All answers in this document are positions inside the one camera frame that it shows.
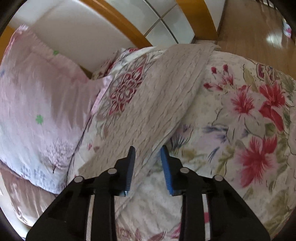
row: pink lily print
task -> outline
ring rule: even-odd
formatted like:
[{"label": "pink lily print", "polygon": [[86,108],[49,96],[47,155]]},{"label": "pink lily print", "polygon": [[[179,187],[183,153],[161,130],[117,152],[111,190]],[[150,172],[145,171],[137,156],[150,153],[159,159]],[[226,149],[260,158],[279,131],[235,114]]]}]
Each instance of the pink lily print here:
[{"label": "pink lily print", "polygon": [[252,182],[263,183],[277,170],[278,164],[274,155],[277,146],[277,137],[257,138],[252,137],[249,148],[240,155],[240,162],[243,166],[241,171],[241,186],[247,187]]},{"label": "pink lily print", "polygon": [[227,85],[233,86],[234,74],[232,69],[227,64],[223,65],[223,74],[217,71],[216,67],[212,67],[211,71],[215,81],[204,83],[203,86],[206,89],[222,91]]},{"label": "pink lily print", "polygon": [[283,95],[284,92],[281,91],[281,86],[277,82],[272,84],[272,86],[261,85],[259,92],[267,98],[259,112],[262,116],[271,119],[279,131],[283,131],[284,123],[278,111],[285,105],[286,101]]},{"label": "pink lily print", "polygon": [[227,92],[222,97],[223,108],[219,111],[213,126],[227,126],[226,137],[230,143],[244,137],[245,130],[263,138],[265,127],[263,117],[258,111],[262,97],[249,90],[246,85],[235,92]]}]

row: floral fabric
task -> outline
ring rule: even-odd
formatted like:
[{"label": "floral fabric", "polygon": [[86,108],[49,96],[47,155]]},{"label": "floral fabric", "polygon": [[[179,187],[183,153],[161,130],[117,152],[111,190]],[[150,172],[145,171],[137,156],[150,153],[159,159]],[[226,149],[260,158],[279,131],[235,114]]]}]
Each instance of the floral fabric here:
[{"label": "floral fabric", "polygon": [[[204,74],[167,146],[199,175],[224,176],[274,237],[296,206],[295,81],[216,51]],[[118,217],[118,237],[134,240],[141,232],[142,240],[177,240],[180,220],[181,199],[168,196],[158,159]]]},{"label": "floral fabric", "polygon": [[69,166],[67,183],[79,175],[78,169],[95,156],[108,135],[108,128],[114,126],[142,83],[147,70],[164,52],[165,49],[156,47],[122,49],[94,72],[92,79],[111,76],[112,81],[76,149]]}]

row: white headboard panel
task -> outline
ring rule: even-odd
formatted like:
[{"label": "white headboard panel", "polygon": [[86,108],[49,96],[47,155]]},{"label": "white headboard panel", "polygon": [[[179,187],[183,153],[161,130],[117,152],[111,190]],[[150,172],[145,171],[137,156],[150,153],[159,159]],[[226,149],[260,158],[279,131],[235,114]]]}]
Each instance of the white headboard panel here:
[{"label": "white headboard panel", "polygon": [[79,0],[28,0],[13,28],[29,25],[49,47],[93,72],[120,48],[135,45],[112,23]]}]

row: screw head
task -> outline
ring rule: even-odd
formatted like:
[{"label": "screw head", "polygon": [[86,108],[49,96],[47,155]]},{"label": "screw head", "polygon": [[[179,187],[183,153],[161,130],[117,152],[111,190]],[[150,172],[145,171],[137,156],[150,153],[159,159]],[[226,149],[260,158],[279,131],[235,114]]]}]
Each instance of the screw head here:
[{"label": "screw head", "polygon": [[182,168],[180,169],[180,172],[181,172],[181,173],[184,173],[184,174],[187,174],[187,173],[189,172],[189,169],[188,169],[187,167],[182,167]]},{"label": "screw head", "polygon": [[74,182],[76,182],[76,183],[80,183],[82,181],[83,181],[83,177],[82,176],[77,176],[77,177],[74,178]]},{"label": "screw head", "polygon": [[215,175],[214,179],[218,182],[221,182],[221,181],[223,181],[224,178],[221,175]]},{"label": "screw head", "polygon": [[114,175],[115,173],[117,173],[117,170],[116,170],[115,168],[110,168],[110,169],[108,170],[108,173],[109,173],[110,175]]}]

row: pink fabric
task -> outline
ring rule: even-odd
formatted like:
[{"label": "pink fabric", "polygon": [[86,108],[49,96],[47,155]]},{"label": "pink fabric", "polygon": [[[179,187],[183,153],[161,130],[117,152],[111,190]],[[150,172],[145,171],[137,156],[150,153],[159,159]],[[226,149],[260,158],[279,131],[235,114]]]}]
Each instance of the pink fabric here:
[{"label": "pink fabric", "polygon": [[0,173],[16,216],[32,227],[56,195],[34,186],[3,165],[1,161]]},{"label": "pink fabric", "polygon": [[89,80],[21,26],[0,66],[0,159],[32,184],[60,193],[91,110],[111,79]]}]

